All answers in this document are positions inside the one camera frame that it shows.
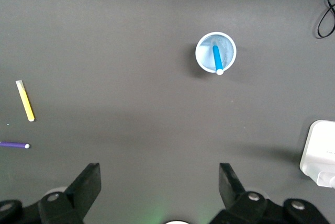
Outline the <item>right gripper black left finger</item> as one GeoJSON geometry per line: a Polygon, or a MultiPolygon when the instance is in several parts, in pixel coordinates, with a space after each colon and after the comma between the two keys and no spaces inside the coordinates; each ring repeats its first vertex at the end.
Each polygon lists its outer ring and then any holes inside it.
{"type": "Polygon", "coordinates": [[[101,170],[90,163],[66,188],[55,188],[34,204],[1,201],[1,223],[83,223],[101,191],[101,170]]]}

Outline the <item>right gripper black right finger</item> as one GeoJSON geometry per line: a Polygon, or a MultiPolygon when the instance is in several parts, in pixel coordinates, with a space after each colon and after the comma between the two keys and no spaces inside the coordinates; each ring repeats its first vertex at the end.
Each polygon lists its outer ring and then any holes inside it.
{"type": "Polygon", "coordinates": [[[328,223],[312,203],[289,198],[278,205],[247,191],[229,163],[219,165],[219,192],[224,204],[211,223],[328,223]]]}

